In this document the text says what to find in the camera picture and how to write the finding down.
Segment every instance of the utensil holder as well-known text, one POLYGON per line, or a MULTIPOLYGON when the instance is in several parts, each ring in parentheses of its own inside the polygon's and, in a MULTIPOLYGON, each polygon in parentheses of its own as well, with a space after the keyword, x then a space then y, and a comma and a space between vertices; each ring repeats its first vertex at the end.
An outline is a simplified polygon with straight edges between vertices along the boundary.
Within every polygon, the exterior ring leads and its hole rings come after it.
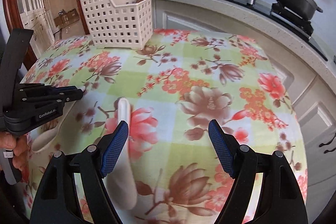
POLYGON ((152 0, 80 0, 98 48, 143 49, 153 34, 152 0))

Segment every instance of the human hand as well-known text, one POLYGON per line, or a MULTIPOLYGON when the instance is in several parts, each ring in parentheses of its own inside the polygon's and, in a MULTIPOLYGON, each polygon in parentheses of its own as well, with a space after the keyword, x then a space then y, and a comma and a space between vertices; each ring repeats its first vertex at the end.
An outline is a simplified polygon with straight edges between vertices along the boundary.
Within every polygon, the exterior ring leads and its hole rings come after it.
POLYGON ((13 166, 22 171, 27 164, 27 136, 22 135, 15 139, 7 132, 0 132, 0 148, 10 149, 14 152, 13 166))

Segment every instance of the floral tablecloth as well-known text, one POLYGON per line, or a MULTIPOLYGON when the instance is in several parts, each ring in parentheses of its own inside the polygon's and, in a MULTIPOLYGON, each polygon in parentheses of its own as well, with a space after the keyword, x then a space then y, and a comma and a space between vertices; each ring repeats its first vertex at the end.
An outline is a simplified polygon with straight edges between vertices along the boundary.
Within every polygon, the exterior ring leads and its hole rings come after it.
MULTIPOLYGON (((56 150, 77 153, 114 131, 118 98, 131 104, 129 157, 137 204, 124 223, 213 223, 233 180, 207 134, 216 119, 256 152, 282 150, 306 199, 307 163, 288 94, 256 41, 217 32, 155 30, 141 51, 97 49, 89 37, 56 41, 29 70, 26 83, 86 86, 47 151, 30 153, 22 191, 29 216, 43 172, 56 150)), ((31 144, 57 121, 29 133, 31 144)), ((244 222, 253 218, 258 175, 244 222)), ((80 180, 81 209, 92 221, 80 180)))

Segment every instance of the blue gripper pad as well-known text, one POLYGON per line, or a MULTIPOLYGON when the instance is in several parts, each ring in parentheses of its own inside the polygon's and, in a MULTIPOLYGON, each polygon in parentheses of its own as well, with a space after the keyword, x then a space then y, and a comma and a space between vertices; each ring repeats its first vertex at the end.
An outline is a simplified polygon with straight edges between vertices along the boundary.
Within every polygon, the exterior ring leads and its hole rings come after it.
POLYGON ((125 142, 128 138, 127 123, 123 122, 121 126, 117 127, 112 134, 114 135, 114 138, 112 139, 101 157, 100 172, 103 177, 106 177, 107 174, 113 171, 114 166, 116 165, 119 155, 121 153, 121 150, 125 145, 125 142))
POLYGON ((227 144, 225 143, 222 137, 222 130, 219 130, 215 124, 216 122, 212 120, 209 123, 209 137, 212 142, 212 145, 216 151, 218 159, 226 173, 230 175, 231 178, 234 178, 234 168, 233 161, 234 155, 230 152, 227 144))

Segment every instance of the white countertop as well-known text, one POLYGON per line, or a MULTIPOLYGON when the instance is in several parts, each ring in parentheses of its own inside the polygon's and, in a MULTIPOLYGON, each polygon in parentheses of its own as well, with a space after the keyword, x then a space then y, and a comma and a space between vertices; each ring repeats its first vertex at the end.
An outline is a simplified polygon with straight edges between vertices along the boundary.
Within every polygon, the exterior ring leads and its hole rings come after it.
POLYGON ((305 41, 296 36, 290 30, 273 20, 254 12, 243 6, 225 1, 225 0, 170 0, 189 5, 202 7, 222 15, 231 17, 235 20, 268 35, 274 40, 283 44, 290 51, 299 56, 307 63, 318 75, 326 82, 330 89, 336 94, 336 65, 333 62, 334 52, 318 37, 313 35, 318 45, 322 48, 323 53, 328 61, 321 56, 305 41))

